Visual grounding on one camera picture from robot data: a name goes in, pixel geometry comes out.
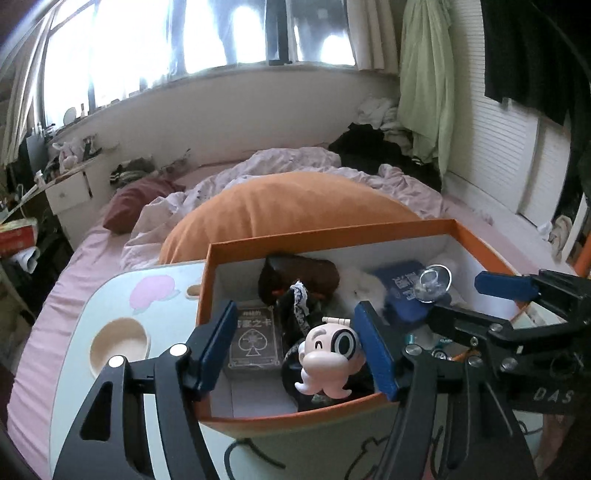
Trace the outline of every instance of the windowsill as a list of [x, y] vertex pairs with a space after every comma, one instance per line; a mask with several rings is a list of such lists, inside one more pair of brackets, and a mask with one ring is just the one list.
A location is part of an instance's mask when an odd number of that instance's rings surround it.
[[133, 100], [137, 100], [138, 98], [145, 99], [148, 95], [160, 92], [164, 89], [174, 88], [177, 86], [185, 85], [186, 83], [193, 82], [197, 79], [212, 79], [216, 77], [222, 77], [227, 75], [236, 75], [241, 73], [249, 73], [249, 72], [264, 72], [264, 71], [273, 71], [276, 72], [278, 70], [299, 70], [299, 71], [318, 71], [318, 70], [326, 70], [326, 71], [333, 71], [333, 72], [343, 72], [343, 73], [351, 73], [357, 75], [366, 75], [366, 76], [391, 76], [390, 74], [375, 72], [370, 70], [357, 70], [357, 68], [348, 65], [331, 65], [327, 63], [313, 63], [313, 62], [298, 62], [288, 65], [269, 65], [267, 62], [261, 63], [249, 63], [249, 64], [239, 64], [239, 65], [224, 65], [222, 67], [215, 67], [212, 69], [201, 70], [196, 73], [192, 73], [189, 75], [184, 75], [178, 78], [172, 78], [166, 83], [161, 85], [156, 85], [152, 88], [146, 89], [143, 92], [137, 93], [134, 96], [125, 98], [120, 100], [116, 103], [111, 103], [109, 105], [103, 106], [100, 110], [93, 112], [92, 114], [84, 117], [81, 120], [78, 120], [75, 123], [71, 123], [61, 127], [55, 134], [55, 136], [49, 140], [49, 142], [57, 142], [60, 141], [61, 138], [65, 137], [70, 131], [74, 130], [75, 128], [79, 127], [80, 125], [84, 125], [89, 119], [97, 118], [100, 114], [106, 111], [113, 111], [113, 108], [117, 108], [118, 105], [121, 103], [125, 103], [126, 105], [128, 102]]

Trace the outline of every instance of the blue gripper pad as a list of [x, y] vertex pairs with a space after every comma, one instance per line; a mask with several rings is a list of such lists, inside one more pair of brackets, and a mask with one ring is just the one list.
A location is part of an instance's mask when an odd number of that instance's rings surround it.
[[398, 391], [394, 380], [395, 362], [385, 343], [394, 334], [394, 330], [384, 324], [368, 301], [362, 301], [355, 307], [351, 328], [359, 336], [361, 348], [378, 389], [388, 397], [388, 401], [394, 401]]
[[515, 301], [531, 301], [540, 293], [529, 277], [491, 272], [480, 272], [474, 279], [474, 288], [483, 295]]
[[222, 313], [222, 317], [203, 355], [200, 369], [201, 381], [199, 382], [199, 393], [201, 395], [211, 392], [216, 386], [217, 378], [226, 361], [237, 326], [238, 308], [236, 303], [231, 301]]

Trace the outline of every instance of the white drawer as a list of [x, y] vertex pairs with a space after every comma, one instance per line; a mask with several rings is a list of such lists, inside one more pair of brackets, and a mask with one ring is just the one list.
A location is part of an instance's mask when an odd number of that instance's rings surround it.
[[87, 202], [90, 200], [90, 191], [84, 172], [80, 171], [70, 178], [49, 187], [46, 190], [46, 195], [54, 215]]

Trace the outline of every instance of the pink plush toy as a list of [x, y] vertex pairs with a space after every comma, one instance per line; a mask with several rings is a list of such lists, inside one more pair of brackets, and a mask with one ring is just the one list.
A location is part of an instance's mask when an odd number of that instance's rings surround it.
[[295, 387], [304, 395], [314, 395], [323, 390], [330, 398], [346, 398], [351, 395], [351, 390], [344, 390], [343, 387], [349, 375], [361, 370], [365, 354], [357, 333], [348, 326], [348, 320], [327, 317], [323, 320], [342, 322], [327, 323], [309, 331], [299, 348], [303, 383], [297, 382]]

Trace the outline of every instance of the closet door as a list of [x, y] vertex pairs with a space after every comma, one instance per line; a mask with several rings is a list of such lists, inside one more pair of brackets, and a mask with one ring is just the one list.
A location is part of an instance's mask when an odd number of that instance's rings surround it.
[[534, 164], [519, 212], [536, 226], [552, 220], [569, 165], [570, 133], [543, 118]]
[[517, 213], [534, 158], [538, 115], [485, 97], [480, 1], [451, 3], [456, 117], [449, 170]]

